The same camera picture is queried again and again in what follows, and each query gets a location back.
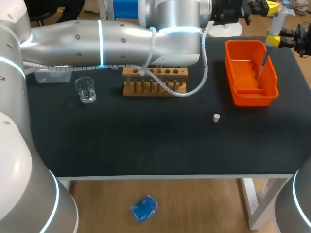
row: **chair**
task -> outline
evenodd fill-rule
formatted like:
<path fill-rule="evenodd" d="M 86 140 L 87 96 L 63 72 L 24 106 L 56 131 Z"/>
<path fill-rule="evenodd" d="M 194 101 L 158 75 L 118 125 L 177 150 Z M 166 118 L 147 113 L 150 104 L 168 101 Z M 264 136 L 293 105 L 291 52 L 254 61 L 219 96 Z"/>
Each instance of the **chair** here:
<path fill-rule="evenodd" d="M 44 26 L 44 20 L 53 16 L 57 12 L 54 0 L 24 0 L 26 3 L 29 19 L 31 22 L 38 22 L 39 26 Z"/>

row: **small white cap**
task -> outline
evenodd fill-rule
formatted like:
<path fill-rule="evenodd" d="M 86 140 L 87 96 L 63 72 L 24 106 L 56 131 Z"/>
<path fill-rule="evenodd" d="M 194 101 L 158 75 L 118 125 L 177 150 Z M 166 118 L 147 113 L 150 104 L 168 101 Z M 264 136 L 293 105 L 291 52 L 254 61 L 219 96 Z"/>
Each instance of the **small white cap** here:
<path fill-rule="evenodd" d="M 220 119 L 220 115 L 218 113 L 214 114 L 214 122 L 217 123 Z"/>

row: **pipette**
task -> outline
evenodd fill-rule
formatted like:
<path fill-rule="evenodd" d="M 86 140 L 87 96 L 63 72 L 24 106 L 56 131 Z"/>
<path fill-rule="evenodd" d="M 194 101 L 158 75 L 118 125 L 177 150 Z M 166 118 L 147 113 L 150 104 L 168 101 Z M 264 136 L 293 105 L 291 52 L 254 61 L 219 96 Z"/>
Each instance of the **pipette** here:
<path fill-rule="evenodd" d="M 267 61 L 268 61 L 269 55 L 271 53 L 271 50 L 272 50 L 272 47 L 271 46 L 267 46 L 267 52 L 266 52 L 266 54 L 265 54 L 265 56 L 263 58 L 263 62 L 262 62 L 262 65 L 261 65 L 261 68 L 260 68 L 260 71 L 259 71 L 258 78 L 261 77 L 261 74 L 262 74 L 262 72 L 264 70 L 264 67 L 265 67 Z"/>
<path fill-rule="evenodd" d="M 269 55 L 273 47 L 278 47 L 281 42 L 280 32 L 285 22 L 285 18 L 287 15 L 295 16 L 295 11 L 292 9 L 287 9 L 286 7 L 290 3 L 288 1 L 283 1 L 282 6 L 279 8 L 278 12 L 274 15 L 273 21 L 268 32 L 265 45 L 267 47 L 267 52 L 263 58 L 263 62 L 259 71 L 258 78 L 262 75 L 264 67 L 268 61 Z"/>

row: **wooden test tube rack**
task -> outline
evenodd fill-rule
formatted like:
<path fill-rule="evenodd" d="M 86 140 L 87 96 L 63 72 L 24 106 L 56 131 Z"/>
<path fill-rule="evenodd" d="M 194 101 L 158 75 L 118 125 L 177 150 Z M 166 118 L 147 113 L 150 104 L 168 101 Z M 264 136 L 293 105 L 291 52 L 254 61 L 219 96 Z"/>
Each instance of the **wooden test tube rack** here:
<path fill-rule="evenodd" d="M 187 87 L 185 79 L 188 77 L 186 68 L 148 68 L 148 70 L 159 77 L 171 90 L 178 93 L 186 93 Z M 123 96 L 148 96 L 148 97 L 172 97 L 170 93 L 163 89 L 155 80 L 144 79 L 140 81 L 132 80 L 133 77 L 150 77 L 148 74 L 140 75 L 140 70 L 135 68 L 123 68 L 123 76 L 126 77 L 124 83 Z"/>

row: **white table leg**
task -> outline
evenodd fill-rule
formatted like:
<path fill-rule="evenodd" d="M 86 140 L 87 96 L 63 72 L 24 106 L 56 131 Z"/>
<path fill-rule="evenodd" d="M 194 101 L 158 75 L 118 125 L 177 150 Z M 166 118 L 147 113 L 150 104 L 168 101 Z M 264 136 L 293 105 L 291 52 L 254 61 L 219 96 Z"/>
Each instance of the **white table leg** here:
<path fill-rule="evenodd" d="M 276 197 L 288 178 L 269 178 L 266 180 L 259 200 L 257 199 L 253 179 L 241 179 L 251 230 L 260 230 L 273 214 Z"/>
<path fill-rule="evenodd" d="M 107 0 L 107 16 L 109 21 L 114 21 L 113 0 Z"/>
<path fill-rule="evenodd" d="M 104 0 L 98 0 L 99 14 L 101 17 L 101 21 L 106 21 L 106 4 Z"/>
<path fill-rule="evenodd" d="M 71 180 L 59 180 L 59 181 L 69 191 Z"/>

